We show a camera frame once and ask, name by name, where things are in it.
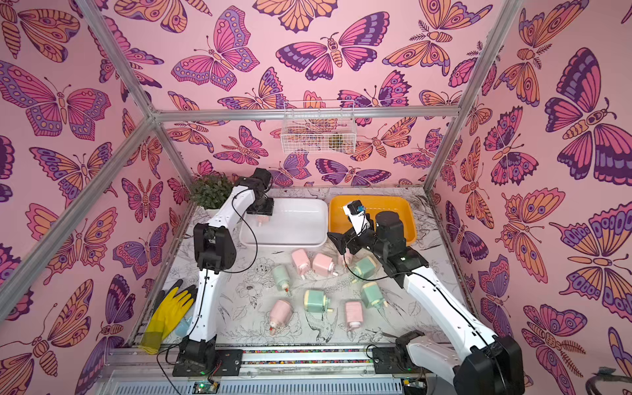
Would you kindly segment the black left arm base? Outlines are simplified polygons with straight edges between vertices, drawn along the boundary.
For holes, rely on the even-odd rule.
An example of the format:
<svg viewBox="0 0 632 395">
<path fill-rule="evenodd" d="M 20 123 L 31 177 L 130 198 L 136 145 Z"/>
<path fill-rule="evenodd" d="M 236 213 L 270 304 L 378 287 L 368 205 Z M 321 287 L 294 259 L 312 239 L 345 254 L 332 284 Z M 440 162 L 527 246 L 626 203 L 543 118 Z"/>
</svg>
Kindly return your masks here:
<svg viewBox="0 0 632 395">
<path fill-rule="evenodd" d="M 243 349 L 217 347 L 217 337 L 202 341 L 186 337 L 179 344 L 172 375 L 176 378 L 238 376 L 243 355 Z"/>
</svg>

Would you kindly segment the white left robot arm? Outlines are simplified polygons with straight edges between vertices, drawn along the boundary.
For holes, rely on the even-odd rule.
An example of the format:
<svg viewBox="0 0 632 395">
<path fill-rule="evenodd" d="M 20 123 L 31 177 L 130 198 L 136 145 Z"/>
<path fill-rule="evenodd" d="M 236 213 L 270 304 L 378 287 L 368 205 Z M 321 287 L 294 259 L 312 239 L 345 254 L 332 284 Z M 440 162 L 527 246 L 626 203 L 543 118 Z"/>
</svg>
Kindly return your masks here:
<svg viewBox="0 0 632 395">
<path fill-rule="evenodd" d="M 273 215 L 274 200 L 268 197 L 272 183 L 272 174 L 261 168 L 250 177 L 241 177 L 217 213 L 194 227 L 194 258 L 199 277 L 189 340 L 206 343 L 216 338 L 215 315 L 222 281 L 227 274 L 240 273 L 232 268 L 237 258 L 232 232 L 240 224 L 253 229 L 245 220 L 248 215 L 256 218 Z"/>
</svg>

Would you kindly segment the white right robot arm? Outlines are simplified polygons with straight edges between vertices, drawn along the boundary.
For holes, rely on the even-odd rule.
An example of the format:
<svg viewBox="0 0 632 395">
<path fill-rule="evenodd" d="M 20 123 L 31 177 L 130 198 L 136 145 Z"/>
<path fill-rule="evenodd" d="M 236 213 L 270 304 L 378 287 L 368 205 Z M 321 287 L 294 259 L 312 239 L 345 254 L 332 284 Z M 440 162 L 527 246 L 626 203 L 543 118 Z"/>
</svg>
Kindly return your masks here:
<svg viewBox="0 0 632 395">
<path fill-rule="evenodd" d="M 518 342 L 485 326 L 444 286 L 427 260 L 408 246 L 399 215 L 385 211 L 372 217 L 359 200 L 343 211 L 351 228 L 328 234 L 338 252 L 372 253 L 386 277 L 416 299 L 450 342 L 445 347 L 425 335 L 413 337 L 404 347 L 408 360 L 451 382 L 458 394 L 523 394 Z"/>
</svg>

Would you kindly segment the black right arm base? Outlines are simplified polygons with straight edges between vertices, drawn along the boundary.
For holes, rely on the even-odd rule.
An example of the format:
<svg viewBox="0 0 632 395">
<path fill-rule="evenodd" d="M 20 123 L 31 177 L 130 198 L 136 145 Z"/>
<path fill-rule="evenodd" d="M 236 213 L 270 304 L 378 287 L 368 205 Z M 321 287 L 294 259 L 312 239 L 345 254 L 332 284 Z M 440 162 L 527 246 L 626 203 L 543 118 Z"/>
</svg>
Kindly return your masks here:
<svg viewBox="0 0 632 395">
<path fill-rule="evenodd" d="M 424 332 L 414 330 L 395 337 L 395 343 L 390 346 L 368 345 L 365 354 L 372 361 L 375 373 L 379 375 L 424 374 L 425 369 L 415 365 L 408 353 L 409 343 L 424 335 Z"/>
</svg>

